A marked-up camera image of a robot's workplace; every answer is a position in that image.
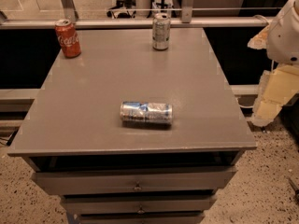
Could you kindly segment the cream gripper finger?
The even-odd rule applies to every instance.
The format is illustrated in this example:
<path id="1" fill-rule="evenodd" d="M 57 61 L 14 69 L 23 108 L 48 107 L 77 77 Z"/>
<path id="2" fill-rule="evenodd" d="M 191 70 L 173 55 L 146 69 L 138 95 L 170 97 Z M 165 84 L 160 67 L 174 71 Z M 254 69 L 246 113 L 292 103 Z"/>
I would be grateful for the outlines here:
<path id="1" fill-rule="evenodd" d="M 249 40 L 248 47 L 251 49 L 266 49 L 269 25 L 265 26 L 257 35 Z"/>
<path id="2" fill-rule="evenodd" d="M 251 122 L 258 127 L 267 126 L 297 92 L 298 64 L 280 64 L 272 72 L 264 71 L 259 83 L 258 97 L 253 105 Z"/>

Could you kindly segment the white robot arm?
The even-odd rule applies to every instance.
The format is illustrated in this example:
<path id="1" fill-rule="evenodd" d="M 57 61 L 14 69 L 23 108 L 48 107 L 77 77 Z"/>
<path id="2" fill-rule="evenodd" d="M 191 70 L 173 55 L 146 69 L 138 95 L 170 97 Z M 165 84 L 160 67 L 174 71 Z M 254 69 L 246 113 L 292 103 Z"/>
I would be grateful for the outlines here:
<path id="1" fill-rule="evenodd" d="M 299 92 L 299 0 L 288 0 L 248 47 L 266 49 L 267 57 L 278 64 L 263 72 L 252 108 L 251 122 L 263 127 Z"/>

